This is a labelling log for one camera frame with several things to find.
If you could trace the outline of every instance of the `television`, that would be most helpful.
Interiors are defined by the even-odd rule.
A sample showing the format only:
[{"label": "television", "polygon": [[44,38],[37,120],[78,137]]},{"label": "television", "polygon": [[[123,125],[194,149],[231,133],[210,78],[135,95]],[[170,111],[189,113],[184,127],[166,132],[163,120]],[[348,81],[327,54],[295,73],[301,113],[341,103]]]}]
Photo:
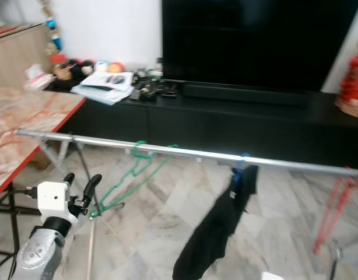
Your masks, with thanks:
[{"label": "television", "polygon": [[163,77],[319,91],[357,9],[358,0],[162,0]]}]

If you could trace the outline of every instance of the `black cabinet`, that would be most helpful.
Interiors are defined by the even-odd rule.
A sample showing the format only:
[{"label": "black cabinet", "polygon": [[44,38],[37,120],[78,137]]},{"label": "black cabinet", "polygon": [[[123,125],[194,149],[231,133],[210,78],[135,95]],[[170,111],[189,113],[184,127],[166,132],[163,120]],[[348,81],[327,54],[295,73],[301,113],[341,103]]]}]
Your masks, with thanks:
[{"label": "black cabinet", "polygon": [[87,100],[61,132],[294,162],[358,167],[358,120],[321,94],[305,108],[157,98],[107,106]]},{"label": "black cabinet", "polygon": [[135,142],[148,140],[147,121],[147,108],[86,100],[61,132]]}]

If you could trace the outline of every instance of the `wooden cabinet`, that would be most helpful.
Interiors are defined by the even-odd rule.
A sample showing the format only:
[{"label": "wooden cabinet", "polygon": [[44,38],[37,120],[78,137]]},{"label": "wooden cabinet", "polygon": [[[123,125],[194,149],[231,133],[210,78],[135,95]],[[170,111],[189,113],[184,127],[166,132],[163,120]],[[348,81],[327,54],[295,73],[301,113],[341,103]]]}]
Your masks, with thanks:
[{"label": "wooden cabinet", "polygon": [[42,25],[0,38],[0,86],[21,88],[26,80],[24,71],[35,63],[44,72],[51,68],[44,50],[50,38]]}]

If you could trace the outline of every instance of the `table top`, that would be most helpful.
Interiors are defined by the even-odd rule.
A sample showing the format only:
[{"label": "table top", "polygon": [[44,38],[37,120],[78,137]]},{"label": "table top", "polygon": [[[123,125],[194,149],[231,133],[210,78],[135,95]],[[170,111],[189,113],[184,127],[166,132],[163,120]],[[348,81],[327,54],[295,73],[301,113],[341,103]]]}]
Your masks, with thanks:
[{"label": "table top", "polygon": [[16,130],[58,131],[84,102],[75,94],[0,87],[0,193],[39,151]]}]

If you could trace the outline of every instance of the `red figurine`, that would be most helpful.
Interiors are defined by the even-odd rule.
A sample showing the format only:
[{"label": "red figurine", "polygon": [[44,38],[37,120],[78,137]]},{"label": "red figurine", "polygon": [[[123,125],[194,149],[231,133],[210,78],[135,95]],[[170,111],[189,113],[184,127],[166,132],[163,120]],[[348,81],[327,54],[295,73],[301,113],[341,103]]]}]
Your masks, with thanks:
[{"label": "red figurine", "polygon": [[352,58],[349,68],[336,105],[344,113],[358,118],[358,55]]}]

